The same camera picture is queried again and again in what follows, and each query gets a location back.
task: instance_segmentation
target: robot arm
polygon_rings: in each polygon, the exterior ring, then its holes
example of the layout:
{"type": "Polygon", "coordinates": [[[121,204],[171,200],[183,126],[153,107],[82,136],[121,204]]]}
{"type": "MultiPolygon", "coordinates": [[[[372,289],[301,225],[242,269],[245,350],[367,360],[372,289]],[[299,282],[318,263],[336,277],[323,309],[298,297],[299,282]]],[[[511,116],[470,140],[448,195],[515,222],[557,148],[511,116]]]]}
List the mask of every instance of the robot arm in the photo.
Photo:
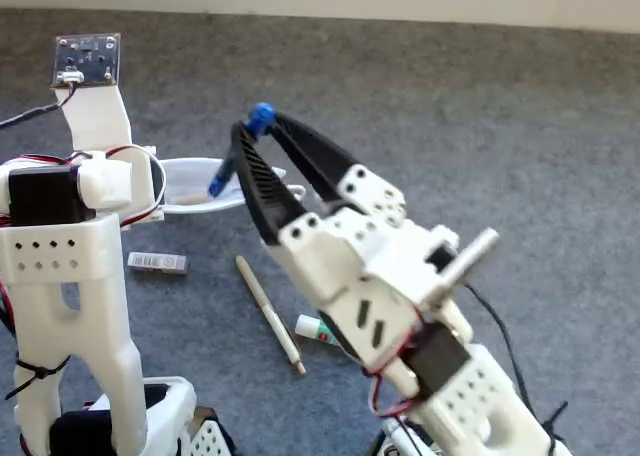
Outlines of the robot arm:
{"type": "Polygon", "coordinates": [[[281,114],[271,133],[327,215],[296,201],[236,124],[247,206],[270,254],[375,378],[371,409],[407,414],[450,456],[570,454],[552,444],[489,352],[469,344],[471,326],[453,301],[497,233],[487,229],[459,251],[453,232],[408,220],[401,191],[326,137],[281,114]],[[381,378],[404,398],[389,411],[376,407],[381,378]],[[489,436],[480,431],[487,422],[489,436]]]}

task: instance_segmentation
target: white plastic dish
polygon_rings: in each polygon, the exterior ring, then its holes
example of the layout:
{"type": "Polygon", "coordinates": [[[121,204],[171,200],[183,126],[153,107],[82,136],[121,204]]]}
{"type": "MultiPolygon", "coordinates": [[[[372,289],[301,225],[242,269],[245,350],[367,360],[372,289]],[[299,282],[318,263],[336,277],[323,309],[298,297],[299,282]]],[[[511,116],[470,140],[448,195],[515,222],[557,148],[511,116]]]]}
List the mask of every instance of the white plastic dish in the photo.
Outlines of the white plastic dish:
{"type": "MultiPolygon", "coordinates": [[[[217,198],[209,195],[209,184],[222,163],[221,159],[177,158],[165,159],[160,163],[167,173],[163,205],[166,214],[211,213],[244,204],[244,195],[235,174],[217,198]]],[[[280,178],[287,173],[280,168],[273,170],[280,178]]],[[[291,184],[287,187],[296,199],[304,198],[306,190],[303,186],[291,184]]]]}

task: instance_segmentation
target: white pen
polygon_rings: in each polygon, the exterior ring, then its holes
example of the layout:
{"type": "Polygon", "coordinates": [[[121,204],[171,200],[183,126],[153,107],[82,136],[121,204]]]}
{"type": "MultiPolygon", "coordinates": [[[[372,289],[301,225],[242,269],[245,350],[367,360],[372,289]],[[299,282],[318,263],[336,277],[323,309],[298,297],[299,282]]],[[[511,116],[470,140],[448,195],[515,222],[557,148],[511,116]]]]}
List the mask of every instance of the white pen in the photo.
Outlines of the white pen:
{"type": "Polygon", "coordinates": [[[240,274],[244,278],[245,283],[247,283],[247,286],[249,286],[249,290],[251,291],[251,294],[253,294],[253,297],[256,299],[258,306],[260,306],[260,309],[262,310],[264,317],[269,323],[269,326],[271,326],[271,329],[273,329],[276,338],[278,338],[280,346],[282,346],[284,352],[287,353],[289,361],[291,361],[291,364],[296,367],[300,374],[306,374],[307,370],[304,369],[302,361],[300,361],[300,351],[298,351],[296,343],[293,341],[293,339],[291,339],[291,335],[287,331],[287,328],[283,324],[280,317],[273,310],[273,306],[271,306],[269,298],[264,292],[264,289],[262,289],[262,286],[260,286],[260,283],[258,282],[255,274],[253,274],[253,271],[251,271],[249,263],[247,263],[247,260],[242,256],[237,255],[236,266],[238,267],[238,271],[240,271],[240,274]]]}

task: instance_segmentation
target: pen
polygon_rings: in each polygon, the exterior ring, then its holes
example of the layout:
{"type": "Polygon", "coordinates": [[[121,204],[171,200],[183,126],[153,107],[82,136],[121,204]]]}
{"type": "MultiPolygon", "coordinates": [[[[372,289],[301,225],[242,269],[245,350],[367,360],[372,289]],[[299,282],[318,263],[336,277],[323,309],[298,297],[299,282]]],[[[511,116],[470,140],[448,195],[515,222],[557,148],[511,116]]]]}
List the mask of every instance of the pen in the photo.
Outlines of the pen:
{"type": "Polygon", "coordinates": [[[262,286],[260,286],[260,283],[258,282],[255,274],[253,274],[253,271],[251,271],[249,263],[247,263],[247,260],[242,256],[238,255],[236,256],[236,266],[238,267],[238,271],[240,271],[240,274],[244,278],[245,283],[247,283],[247,286],[249,286],[249,290],[251,291],[251,294],[253,294],[253,297],[256,299],[258,306],[260,306],[260,309],[262,310],[264,317],[267,319],[269,326],[271,326],[271,329],[273,329],[276,338],[278,338],[280,346],[282,346],[284,352],[287,353],[289,361],[291,361],[291,364],[296,367],[300,374],[306,374],[307,370],[302,365],[302,361],[300,361],[300,352],[298,351],[296,343],[291,338],[291,335],[287,331],[287,328],[280,317],[273,310],[273,306],[271,306],[269,298],[262,289],[262,286]]]}
{"type": "MultiPolygon", "coordinates": [[[[269,103],[258,103],[254,106],[249,113],[249,120],[244,124],[244,127],[253,136],[254,141],[257,141],[262,136],[267,128],[273,124],[276,118],[276,112],[269,103]]],[[[215,198],[222,193],[225,186],[235,173],[236,168],[233,162],[233,151],[231,148],[227,151],[227,155],[222,160],[218,171],[211,180],[209,185],[209,194],[212,198],[215,198]]]]}

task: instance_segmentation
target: barcode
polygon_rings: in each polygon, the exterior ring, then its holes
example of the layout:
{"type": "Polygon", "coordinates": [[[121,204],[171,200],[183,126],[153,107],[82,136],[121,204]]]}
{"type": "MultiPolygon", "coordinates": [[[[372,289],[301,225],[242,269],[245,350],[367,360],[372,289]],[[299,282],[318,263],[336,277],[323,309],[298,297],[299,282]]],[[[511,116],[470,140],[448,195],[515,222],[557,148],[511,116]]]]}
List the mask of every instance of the barcode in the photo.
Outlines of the barcode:
{"type": "Polygon", "coordinates": [[[136,256],[133,259],[133,264],[136,266],[159,268],[161,266],[161,259],[158,256],[136,256]]]}

